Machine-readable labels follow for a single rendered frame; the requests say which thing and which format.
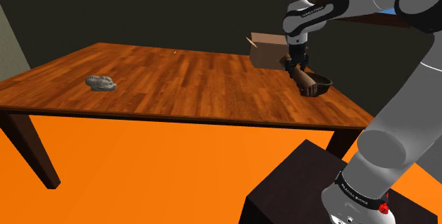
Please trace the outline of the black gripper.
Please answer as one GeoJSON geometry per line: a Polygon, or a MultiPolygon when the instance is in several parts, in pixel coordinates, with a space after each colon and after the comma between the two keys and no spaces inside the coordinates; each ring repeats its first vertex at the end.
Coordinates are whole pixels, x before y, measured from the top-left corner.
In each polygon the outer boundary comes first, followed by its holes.
{"type": "Polygon", "coordinates": [[[300,63],[300,70],[305,71],[306,66],[308,65],[310,56],[306,53],[306,44],[299,45],[289,45],[289,55],[291,59],[287,59],[285,61],[285,70],[289,73],[290,76],[295,74],[295,68],[297,67],[297,63],[300,63]]]}

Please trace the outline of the brown cylinder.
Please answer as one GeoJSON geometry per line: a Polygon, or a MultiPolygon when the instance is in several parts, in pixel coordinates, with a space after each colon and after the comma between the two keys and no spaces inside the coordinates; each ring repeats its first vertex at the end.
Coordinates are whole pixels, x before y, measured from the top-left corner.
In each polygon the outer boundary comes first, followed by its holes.
{"type": "Polygon", "coordinates": [[[299,64],[293,63],[290,55],[284,55],[279,62],[295,81],[302,96],[313,97],[317,95],[317,83],[300,69],[299,64]]]}

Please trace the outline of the open cardboard box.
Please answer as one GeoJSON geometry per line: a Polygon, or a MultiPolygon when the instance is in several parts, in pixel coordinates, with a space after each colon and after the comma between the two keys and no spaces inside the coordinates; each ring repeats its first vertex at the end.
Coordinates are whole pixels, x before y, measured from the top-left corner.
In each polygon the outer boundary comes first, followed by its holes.
{"type": "Polygon", "coordinates": [[[286,35],[251,33],[249,59],[255,68],[284,70],[279,61],[284,55],[289,55],[289,45],[307,44],[307,40],[307,33],[294,38],[286,35]]]}

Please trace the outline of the dark bowl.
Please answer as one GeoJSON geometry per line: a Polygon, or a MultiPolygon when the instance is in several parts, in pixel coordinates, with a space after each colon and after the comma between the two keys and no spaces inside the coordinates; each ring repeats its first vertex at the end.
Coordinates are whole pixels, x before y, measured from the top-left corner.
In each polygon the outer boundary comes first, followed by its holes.
{"type": "Polygon", "coordinates": [[[298,87],[303,96],[316,97],[327,93],[332,84],[332,80],[322,75],[306,72],[301,76],[298,87]]]}

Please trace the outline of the wooden table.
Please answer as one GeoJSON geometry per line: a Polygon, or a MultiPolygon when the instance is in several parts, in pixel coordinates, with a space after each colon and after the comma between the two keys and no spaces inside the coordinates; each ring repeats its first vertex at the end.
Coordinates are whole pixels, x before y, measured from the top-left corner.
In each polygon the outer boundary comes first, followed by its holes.
{"type": "Polygon", "coordinates": [[[304,97],[246,55],[96,43],[0,82],[0,130],[48,189],[60,185],[32,116],[329,130],[343,157],[372,116],[337,89],[304,97]],[[92,91],[90,75],[112,91],[92,91]]]}

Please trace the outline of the dark robot stand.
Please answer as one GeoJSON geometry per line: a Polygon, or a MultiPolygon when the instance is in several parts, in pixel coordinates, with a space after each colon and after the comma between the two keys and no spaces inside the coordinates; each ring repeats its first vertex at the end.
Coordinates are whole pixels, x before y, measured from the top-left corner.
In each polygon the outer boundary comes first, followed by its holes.
{"type": "Polygon", "coordinates": [[[361,152],[345,164],[305,140],[246,197],[239,224],[438,224],[391,190],[405,171],[361,152]]]}

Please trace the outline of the grey stone figure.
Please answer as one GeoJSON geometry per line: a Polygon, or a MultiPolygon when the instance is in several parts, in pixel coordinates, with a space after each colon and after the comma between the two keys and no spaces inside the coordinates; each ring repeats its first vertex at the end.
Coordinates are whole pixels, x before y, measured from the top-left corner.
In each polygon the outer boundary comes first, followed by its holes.
{"type": "Polygon", "coordinates": [[[112,91],[117,87],[117,84],[107,76],[90,75],[85,78],[85,84],[88,85],[92,91],[112,91]]]}

